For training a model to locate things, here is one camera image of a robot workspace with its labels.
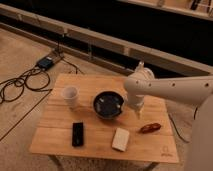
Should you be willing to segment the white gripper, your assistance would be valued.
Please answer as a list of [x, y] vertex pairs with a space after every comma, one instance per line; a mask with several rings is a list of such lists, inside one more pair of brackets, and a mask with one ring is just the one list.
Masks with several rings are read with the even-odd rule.
[[144, 105], [144, 96], [128, 94], [127, 102], [128, 102], [129, 107], [134, 110], [137, 118], [140, 118], [141, 109]]

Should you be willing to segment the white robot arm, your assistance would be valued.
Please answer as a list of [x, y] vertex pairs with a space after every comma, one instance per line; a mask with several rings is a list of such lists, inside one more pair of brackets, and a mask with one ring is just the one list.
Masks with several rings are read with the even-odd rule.
[[144, 95], [197, 107], [184, 171], [213, 171], [213, 75], [156, 79], [140, 62], [124, 89], [135, 107], [141, 107]]

